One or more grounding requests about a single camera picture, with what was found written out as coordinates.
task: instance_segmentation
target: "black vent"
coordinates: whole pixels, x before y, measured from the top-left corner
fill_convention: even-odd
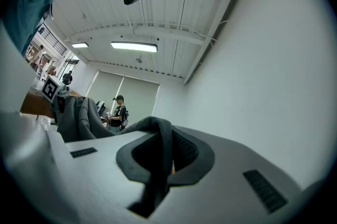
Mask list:
[[[73,156],[73,158],[78,158],[78,157],[85,156],[85,155],[88,155],[94,152],[97,152],[97,150],[93,147],[90,147],[90,148],[70,152],[70,154]]]
[[[257,170],[243,173],[269,213],[286,205],[287,200]]]
[[[198,154],[199,150],[195,144],[178,133],[173,133],[173,160],[176,171],[190,165]]]

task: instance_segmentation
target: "ceiling panel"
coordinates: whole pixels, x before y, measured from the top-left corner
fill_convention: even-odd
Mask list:
[[[83,41],[89,48],[79,51],[89,60],[116,64],[128,68],[141,68],[163,75],[183,77],[187,75],[201,46],[175,38],[158,36],[133,36],[111,34],[109,36],[72,37],[87,31],[108,26],[134,25],[159,26],[192,32],[192,29],[207,35],[210,22],[220,0],[140,0],[126,6],[123,0],[55,0],[55,22],[72,42]],[[157,53],[145,53],[113,49],[111,41],[154,43]],[[136,61],[141,56],[142,63]]]

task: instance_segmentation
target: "shirt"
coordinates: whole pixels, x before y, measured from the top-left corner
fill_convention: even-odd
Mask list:
[[[123,106],[118,106],[115,110],[114,110],[114,114],[113,116],[114,117],[119,117],[121,116],[122,119],[124,117],[124,114],[125,114],[125,111],[126,111],[126,107],[123,105]],[[111,127],[118,127],[122,124],[122,120],[114,120],[114,119],[111,119],[110,120],[110,126]]]
[[[53,0],[11,0],[7,6],[3,14],[4,25],[23,56],[52,2]]]
[[[36,59],[34,60],[34,63],[35,63],[35,64],[39,64],[39,63],[40,63],[40,59],[41,59],[42,55],[43,55],[43,50],[41,49],[41,50],[40,50],[39,52],[37,52],[37,54],[36,54]]]
[[[44,71],[44,72],[47,71],[50,65],[51,65],[51,62],[46,63],[45,65],[43,65],[42,71]]]

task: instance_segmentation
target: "white wall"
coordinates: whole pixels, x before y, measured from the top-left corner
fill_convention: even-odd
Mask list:
[[[182,84],[163,81],[152,115],[167,119],[173,125],[184,126],[185,103],[186,88]]]
[[[336,31],[323,0],[239,0],[188,84],[185,126],[241,142],[301,187],[336,145]]]
[[[73,81],[70,84],[70,89],[85,96],[97,73],[98,70],[95,67],[80,60],[72,73]]]

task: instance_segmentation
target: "railing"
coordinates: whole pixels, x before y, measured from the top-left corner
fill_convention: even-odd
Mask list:
[[[67,51],[67,48],[65,48],[59,42],[59,40],[54,36],[54,34],[52,34],[50,32],[50,30],[46,27],[46,25],[44,23],[40,26],[40,28],[37,30],[37,32],[40,33],[40,35],[42,37],[44,37],[44,39],[46,40],[46,42],[48,42],[52,47],[54,47],[55,50],[57,52],[59,52],[61,55],[63,55],[64,52]]]

